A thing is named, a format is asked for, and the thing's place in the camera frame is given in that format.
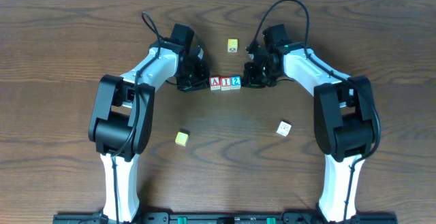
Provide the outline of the red letter A block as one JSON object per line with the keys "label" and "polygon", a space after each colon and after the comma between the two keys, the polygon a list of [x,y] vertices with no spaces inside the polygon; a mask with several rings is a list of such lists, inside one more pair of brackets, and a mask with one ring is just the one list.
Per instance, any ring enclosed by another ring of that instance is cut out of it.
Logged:
{"label": "red letter A block", "polygon": [[212,91],[220,90],[221,89],[221,78],[220,77],[210,77],[209,78],[209,85],[210,85],[210,89]]}

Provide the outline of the blue number 2 block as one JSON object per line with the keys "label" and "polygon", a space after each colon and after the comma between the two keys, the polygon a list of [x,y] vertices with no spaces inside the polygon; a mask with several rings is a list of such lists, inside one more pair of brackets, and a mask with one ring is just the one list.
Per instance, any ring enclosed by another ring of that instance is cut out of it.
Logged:
{"label": "blue number 2 block", "polygon": [[231,77],[231,89],[238,90],[241,89],[242,82],[240,76],[232,76]]}

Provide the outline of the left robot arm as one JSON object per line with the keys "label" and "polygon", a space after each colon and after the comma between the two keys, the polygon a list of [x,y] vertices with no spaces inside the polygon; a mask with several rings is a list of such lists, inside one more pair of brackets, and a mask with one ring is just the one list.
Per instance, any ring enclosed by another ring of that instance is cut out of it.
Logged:
{"label": "left robot arm", "polygon": [[102,216],[109,223],[133,223],[139,215],[138,159],[150,138],[156,91],[168,78],[203,64],[203,56],[200,46],[155,42],[130,71],[99,81],[88,135],[104,164]]}

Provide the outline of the red letter I block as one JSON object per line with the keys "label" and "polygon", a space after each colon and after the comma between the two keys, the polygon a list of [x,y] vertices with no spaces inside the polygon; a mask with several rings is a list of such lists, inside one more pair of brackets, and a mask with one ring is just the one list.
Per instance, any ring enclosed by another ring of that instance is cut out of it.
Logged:
{"label": "red letter I block", "polygon": [[220,86],[222,91],[228,91],[232,89],[231,77],[221,77]]}

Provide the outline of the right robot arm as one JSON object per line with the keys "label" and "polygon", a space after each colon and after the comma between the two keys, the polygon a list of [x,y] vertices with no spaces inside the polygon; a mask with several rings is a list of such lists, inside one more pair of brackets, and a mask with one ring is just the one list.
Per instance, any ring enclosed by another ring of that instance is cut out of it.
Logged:
{"label": "right robot arm", "polygon": [[243,82],[265,88],[286,76],[313,96],[315,140],[325,156],[322,195],[317,204],[323,220],[346,223],[356,215],[355,196],[363,163],[380,143],[380,121],[369,79],[353,78],[318,58],[302,42],[280,40],[247,47]]}

